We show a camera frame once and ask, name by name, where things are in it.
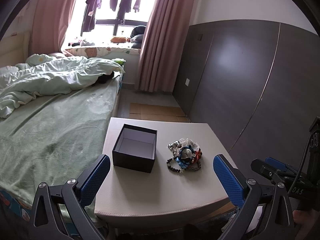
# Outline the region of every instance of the beaded bracelet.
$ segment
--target beaded bracelet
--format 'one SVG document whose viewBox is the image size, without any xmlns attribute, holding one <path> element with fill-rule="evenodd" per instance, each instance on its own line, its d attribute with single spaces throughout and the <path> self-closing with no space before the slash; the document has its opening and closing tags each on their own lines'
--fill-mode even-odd
<svg viewBox="0 0 320 240">
<path fill-rule="evenodd" d="M 200 158 L 202 155 L 201 149 L 198 151 L 195 151 L 191 145 L 182 147 L 180 141 L 175 141 L 172 144 L 168 144 L 168 147 L 170 150 L 172 150 L 173 158 L 170 158 L 167 160 L 167 166 L 169 170 L 175 171 L 175 172 L 182 172 L 183 170 L 189 170 L 189 171 L 198 171 L 201 169 L 201 163 Z M 191 152 L 191 156 L 184 152 L 184 150 L 189 150 Z M 173 168 L 170 165 L 170 162 L 172 160 L 175 160 L 179 166 L 182 168 L 181 170 Z M 197 167 L 190 167 L 192 164 L 197 164 Z"/>
</svg>

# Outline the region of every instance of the gray wardrobe door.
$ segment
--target gray wardrobe door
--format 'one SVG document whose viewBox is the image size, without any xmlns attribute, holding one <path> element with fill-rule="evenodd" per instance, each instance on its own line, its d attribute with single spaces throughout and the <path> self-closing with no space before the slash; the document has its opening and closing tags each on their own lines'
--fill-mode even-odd
<svg viewBox="0 0 320 240">
<path fill-rule="evenodd" d="M 270 156 L 298 168 L 309 127 L 317 115 L 320 38 L 281 23 L 278 50 L 262 100 L 229 153 L 247 178 L 254 177 L 261 183 L 265 179 L 250 168 L 253 159 Z"/>
<path fill-rule="evenodd" d="M 189 114 L 204 70 L 212 42 L 213 25 L 214 23 L 203 23 L 189 27 L 172 93 L 186 115 Z M 189 86 L 185 85 L 187 78 L 190 80 Z"/>
<path fill-rule="evenodd" d="M 252 115 L 274 58 L 279 23 L 216 22 L 191 122 L 208 123 L 227 151 Z"/>
</svg>

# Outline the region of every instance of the white wall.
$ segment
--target white wall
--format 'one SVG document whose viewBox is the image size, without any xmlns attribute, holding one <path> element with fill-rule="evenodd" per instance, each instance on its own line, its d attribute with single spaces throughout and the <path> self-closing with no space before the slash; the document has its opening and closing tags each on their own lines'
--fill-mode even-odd
<svg viewBox="0 0 320 240">
<path fill-rule="evenodd" d="M 35 16 L 37 3 L 38 0 L 30 0 L 25 5 L 25 7 L 20 11 L 20 14 L 18 14 L 10 24 L 9 28 L 4 34 L 4 38 L 16 33 L 32 31 L 33 18 Z"/>
<path fill-rule="evenodd" d="M 195 0 L 190 25 L 234 19 L 287 23 L 316 33 L 292 0 Z"/>
</svg>

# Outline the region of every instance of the dark pillow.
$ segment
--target dark pillow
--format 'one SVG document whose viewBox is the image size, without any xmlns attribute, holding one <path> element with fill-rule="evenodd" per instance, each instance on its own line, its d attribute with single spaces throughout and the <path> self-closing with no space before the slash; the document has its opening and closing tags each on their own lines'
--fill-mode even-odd
<svg viewBox="0 0 320 240">
<path fill-rule="evenodd" d="M 138 34 L 138 35 L 134 36 L 133 38 L 131 38 L 131 43 L 135 43 L 135 42 L 142 43 L 142 40 L 143 40 L 143 34 Z"/>
<path fill-rule="evenodd" d="M 131 48 L 132 49 L 141 49 L 141 45 L 142 45 L 141 42 L 135 42 L 135 43 L 132 43 Z"/>
<path fill-rule="evenodd" d="M 138 25 L 133 28 L 130 38 L 133 38 L 135 35 L 144 34 L 146 27 L 143 25 Z"/>
</svg>

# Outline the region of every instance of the orange pillow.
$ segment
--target orange pillow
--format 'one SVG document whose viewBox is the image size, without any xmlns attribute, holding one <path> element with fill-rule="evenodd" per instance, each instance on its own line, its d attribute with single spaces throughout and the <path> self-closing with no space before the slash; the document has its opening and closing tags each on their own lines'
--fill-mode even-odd
<svg viewBox="0 0 320 240">
<path fill-rule="evenodd" d="M 113 36 L 110 40 L 113 43 L 126 43 L 127 38 L 126 37 L 119 37 L 119 36 Z"/>
</svg>

